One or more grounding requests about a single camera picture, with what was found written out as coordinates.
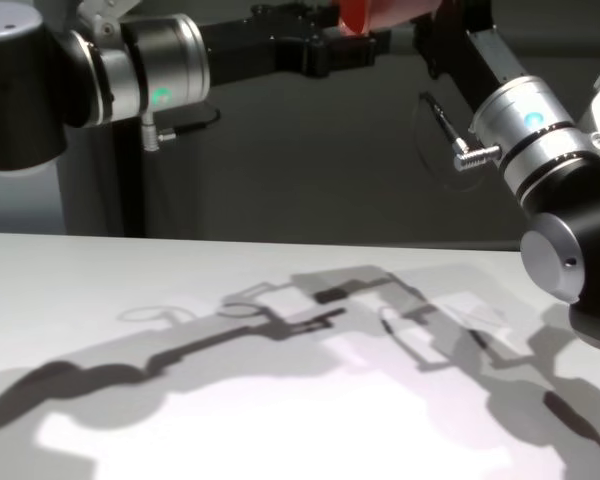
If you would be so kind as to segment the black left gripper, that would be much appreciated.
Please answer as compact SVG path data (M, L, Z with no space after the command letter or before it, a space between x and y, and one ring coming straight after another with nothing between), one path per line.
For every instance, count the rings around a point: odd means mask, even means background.
M278 72L324 78L332 72L365 68L390 50L389 30L362 36L326 36L340 21L340 1L324 6L302 2L257 4L243 19L204 25L213 86Z

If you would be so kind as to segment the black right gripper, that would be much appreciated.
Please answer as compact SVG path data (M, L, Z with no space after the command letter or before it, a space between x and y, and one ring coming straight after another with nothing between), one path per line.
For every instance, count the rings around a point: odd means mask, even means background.
M490 0L443 0L433 20L457 30L418 25L414 46L429 76L450 77L469 107L481 107L505 84L526 75L509 46L491 28Z

